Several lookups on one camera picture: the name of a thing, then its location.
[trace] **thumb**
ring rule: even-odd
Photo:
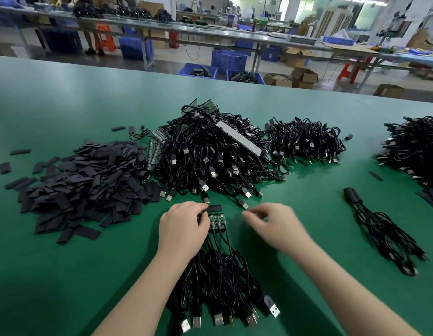
[[[210,219],[207,211],[205,211],[201,215],[201,221],[199,222],[198,229],[200,230],[200,233],[202,233],[203,236],[207,236],[207,233],[210,229]]]
[[[266,223],[249,211],[243,212],[243,218],[258,234],[266,227]]]

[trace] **green tabletop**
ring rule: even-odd
[[[12,172],[0,175],[0,335],[90,334],[155,254],[158,220],[170,206],[165,200],[149,204],[140,216],[107,228],[96,241],[74,238],[60,246],[58,234],[33,235],[35,215],[19,214],[17,193],[3,185],[29,176],[36,162],[70,155],[84,138],[127,138],[111,127],[155,129],[195,98],[200,103],[211,98],[222,112],[240,113],[260,126],[271,116],[285,121],[298,116],[353,134],[341,165],[298,163],[285,182],[262,186],[261,201],[291,205],[340,265],[419,332],[433,335],[433,209],[415,195],[420,188],[408,175],[380,168],[372,158],[388,137],[384,122],[433,116],[433,104],[7,57],[0,57],[0,163],[11,162]],[[23,148],[33,152],[8,155]],[[387,213],[415,237],[430,258],[415,261],[420,276],[404,276],[365,241],[343,200],[347,186],[356,188],[368,208]],[[172,203],[190,199],[200,200],[176,196]],[[234,327],[214,327],[204,309],[202,328],[190,334],[342,334],[310,280],[246,227],[241,209],[216,193],[210,200],[223,205],[233,244],[281,314],[260,316],[255,327],[239,320]],[[250,206],[259,202],[247,200]],[[98,223],[88,224],[101,230]],[[166,334],[169,317],[165,310],[158,335]]]

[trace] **person's left hand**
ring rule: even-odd
[[[184,202],[174,204],[160,218],[159,245],[157,254],[168,259],[177,259],[182,265],[198,253],[210,228],[210,219],[204,212],[199,224],[197,215],[208,204]]]

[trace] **factory floor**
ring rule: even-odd
[[[133,70],[144,70],[142,61],[123,59],[121,51],[106,52],[106,56],[86,56],[47,54],[42,49],[39,39],[33,29],[23,30],[23,34],[30,46],[34,59],[57,61],[64,63],[76,63],[90,66],[113,67]],[[80,32],[81,43],[87,48],[84,35]],[[149,68],[151,72],[176,74],[185,63],[211,64],[211,51],[213,48],[193,45],[180,45],[178,49],[166,48],[155,49],[155,64]],[[0,55],[19,58],[28,58],[22,47],[21,39],[14,28],[0,27]],[[248,57],[246,69],[250,70],[253,64],[253,54]],[[346,79],[336,81],[337,76],[343,69],[343,64],[327,63],[325,61],[310,60],[308,68],[319,74],[319,81],[315,84],[314,90],[336,91],[352,93],[358,87],[365,76],[360,71],[354,84],[349,84]],[[292,68],[281,62],[261,61],[259,72],[290,74]],[[218,75],[218,79],[225,80],[225,75]],[[397,84],[406,88],[404,99],[424,102],[433,102],[433,81],[423,80],[406,71],[381,70],[376,68],[361,90],[361,94],[372,95],[379,84]]]

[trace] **shoe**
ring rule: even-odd
[[[95,52],[95,50],[93,50],[92,48],[89,48],[88,50],[85,51],[85,54],[87,56],[91,56],[93,54],[96,54],[97,52]]]

